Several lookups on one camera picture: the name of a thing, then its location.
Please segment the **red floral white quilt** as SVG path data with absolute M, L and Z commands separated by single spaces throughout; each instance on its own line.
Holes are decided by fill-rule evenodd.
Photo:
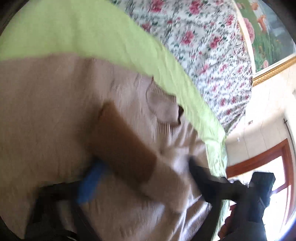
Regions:
M 230 133 L 251 97 L 252 68 L 233 1 L 114 1 L 176 58 Z

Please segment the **beige knitted sweater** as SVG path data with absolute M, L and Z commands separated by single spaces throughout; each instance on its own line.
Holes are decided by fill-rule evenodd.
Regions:
M 201 132 L 152 77 L 75 55 L 1 62 L 1 218 L 25 236 L 41 186 L 111 165 L 81 205 L 103 240 L 190 240 L 209 211 L 188 171 Z

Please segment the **gold framed flower painting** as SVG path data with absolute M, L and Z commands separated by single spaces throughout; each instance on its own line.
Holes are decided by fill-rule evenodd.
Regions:
M 295 64 L 294 18 L 275 1 L 234 1 L 255 87 Z

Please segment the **red wooden door frame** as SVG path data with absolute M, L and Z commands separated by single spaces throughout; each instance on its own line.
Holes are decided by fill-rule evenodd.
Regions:
M 271 195 L 270 214 L 287 223 L 292 215 L 294 191 L 293 161 L 288 139 L 241 163 L 227 167 L 227 177 L 246 181 L 254 172 L 272 172 L 276 178 Z

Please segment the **light green bed sheet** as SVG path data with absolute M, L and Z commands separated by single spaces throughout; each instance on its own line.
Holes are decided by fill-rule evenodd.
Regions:
M 108 1 L 29 1 L 1 34 L 1 62 L 54 55 L 105 60 L 152 77 L 201 132 L 206 168 L 224 174 L 217 118 L 175 57 L 119 8 Z

